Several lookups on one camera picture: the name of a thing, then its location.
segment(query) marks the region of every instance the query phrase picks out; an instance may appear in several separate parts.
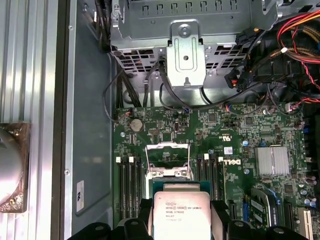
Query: white pci slot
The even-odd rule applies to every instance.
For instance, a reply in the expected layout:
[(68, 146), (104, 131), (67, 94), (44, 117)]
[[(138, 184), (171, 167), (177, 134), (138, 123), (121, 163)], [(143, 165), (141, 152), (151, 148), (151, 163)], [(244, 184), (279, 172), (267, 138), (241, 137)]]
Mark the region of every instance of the white pci slot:
[(300, 219), (300, 234), (309, 240), (314, 240), (310, 211), (305, 208), (299, 208), (298, 214)]

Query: motherboard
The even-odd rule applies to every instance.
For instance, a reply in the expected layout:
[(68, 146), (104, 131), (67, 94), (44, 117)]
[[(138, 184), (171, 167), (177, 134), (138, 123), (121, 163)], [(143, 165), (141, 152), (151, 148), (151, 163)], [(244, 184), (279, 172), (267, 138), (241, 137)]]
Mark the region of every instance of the motherboard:
[(113, 127), (114, 225), (135, 218), (156, 181), (210, 185), (232, 219), (259, 231), (285, 226), (320, 237), (314, 186), (308, 170), (302, 114), (286, 116), (254, 104), (209, 110), (119, 109)]

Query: metal panel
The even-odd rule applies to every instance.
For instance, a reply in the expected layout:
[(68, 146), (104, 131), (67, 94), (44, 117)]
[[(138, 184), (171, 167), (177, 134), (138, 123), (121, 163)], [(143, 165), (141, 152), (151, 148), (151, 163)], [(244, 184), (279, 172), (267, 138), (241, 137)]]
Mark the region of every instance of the metal panel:
[(0, 8), (0, 122), (32, 124), (27, 211), (0, 214), (0, 240), (49, 239), (58, 0)]
[(102, 91), (116, 69), (115, 61), (99, 50), (87, 26), (83, 3), (71, 0), (70, 6), (69, 29), (73, 30), (69, 31), (67, 83), (65, 239), (93, 222), (111, 226), (113, 222), (112, 124), (104, 113)]

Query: silver metal frame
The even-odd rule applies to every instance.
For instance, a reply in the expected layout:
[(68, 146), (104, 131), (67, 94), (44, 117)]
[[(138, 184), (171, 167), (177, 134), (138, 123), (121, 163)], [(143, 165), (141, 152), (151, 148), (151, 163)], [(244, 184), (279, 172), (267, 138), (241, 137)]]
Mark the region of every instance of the silver metal frame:
[(0, 122), (32, 124), (27, 211), (0, 213), (1, 240), (50, 239), (58, 0), (0, 8)]

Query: heatsink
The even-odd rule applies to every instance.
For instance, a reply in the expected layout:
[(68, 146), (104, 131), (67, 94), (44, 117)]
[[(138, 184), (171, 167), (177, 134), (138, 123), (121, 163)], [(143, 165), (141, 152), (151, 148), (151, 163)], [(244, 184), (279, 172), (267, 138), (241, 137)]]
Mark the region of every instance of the heatsink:
[(257, 147), (255, 160), (259, 175), (287, 176), (290, 174), (288, 151), (285, 146)]

